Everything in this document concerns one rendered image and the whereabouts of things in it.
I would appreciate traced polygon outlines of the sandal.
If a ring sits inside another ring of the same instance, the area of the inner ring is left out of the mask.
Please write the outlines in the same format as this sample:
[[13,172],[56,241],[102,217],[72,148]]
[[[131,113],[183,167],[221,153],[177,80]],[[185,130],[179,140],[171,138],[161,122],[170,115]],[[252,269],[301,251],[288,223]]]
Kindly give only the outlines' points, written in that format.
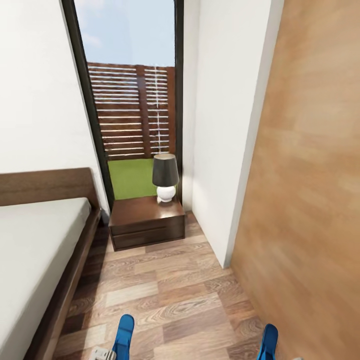
[[116,352],[115,360],[130,360],[130,345],[135,326],[135,319],[131,314],[124,314],[120,318],[116,339],[112,351]]
[[271,323],[264,328],[260,351],[256,360],[276,360],[275,351],[278,341],[278,329]]

